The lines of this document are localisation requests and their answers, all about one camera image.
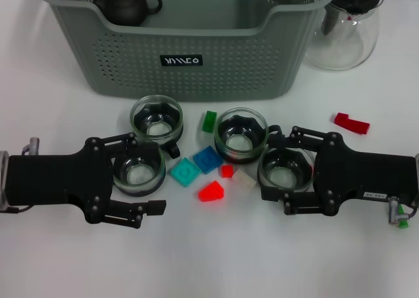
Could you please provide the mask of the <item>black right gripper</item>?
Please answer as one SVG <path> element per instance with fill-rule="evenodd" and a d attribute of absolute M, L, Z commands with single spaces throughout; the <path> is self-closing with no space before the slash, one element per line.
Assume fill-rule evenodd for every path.
<path fill-rule="evenodd" d="M 414 157 L 364 153 L 350 149 L 337 132 L 292 127 L 287 147 L 317 153 L 314 191 L 261 187 L 261 198 L 283 202 L 285 215 L 337 215 L 351 199 L 387 202 L 395 197 L 418 206 L 418 163 Z"/>

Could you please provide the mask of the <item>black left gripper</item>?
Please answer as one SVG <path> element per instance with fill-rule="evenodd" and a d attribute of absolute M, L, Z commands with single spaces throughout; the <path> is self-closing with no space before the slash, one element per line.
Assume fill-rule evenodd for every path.
<path fill-rule="evenodd" d="M 138 229 L 145 216 L 163 215 L 166 200 L 127 203 L 110 200 L 111 159 L 122 157 L 160 160 L 155 142 L 138 141 L 132 132 L 107 138 L 88 138 L 71 155 L 9 158 L 6 198 L 11 206 L 71 204 L 88 223 L 108 223 Z"/>

